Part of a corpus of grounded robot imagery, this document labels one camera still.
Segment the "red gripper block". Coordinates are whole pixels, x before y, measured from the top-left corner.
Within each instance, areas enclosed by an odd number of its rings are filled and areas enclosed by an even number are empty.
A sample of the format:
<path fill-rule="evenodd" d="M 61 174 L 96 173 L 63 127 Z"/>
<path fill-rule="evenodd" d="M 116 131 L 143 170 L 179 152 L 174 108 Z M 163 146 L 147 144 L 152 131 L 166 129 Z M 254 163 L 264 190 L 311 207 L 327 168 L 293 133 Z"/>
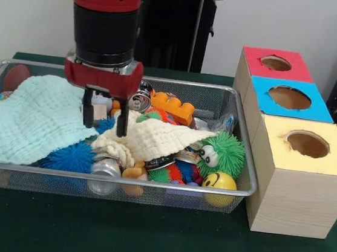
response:
<path fill-rule="evenodd" d="M 83 124 L 87 128 L 93 127 L 94 109 L 92 104 L 93 89 L 107 92 L 113 98 L 120 99 L 120 115 L 117 118 L 117 136 L 127 135 L 129 98 L 137 92 L 143 77 L 143 64 L 132 60 L 122 67 L 98 68 L 84 63 L 76 63 L 75 56 L 65 59 L 65 75 L 67 80 L 80 88 L 85 88 L 82 107 Z"/>

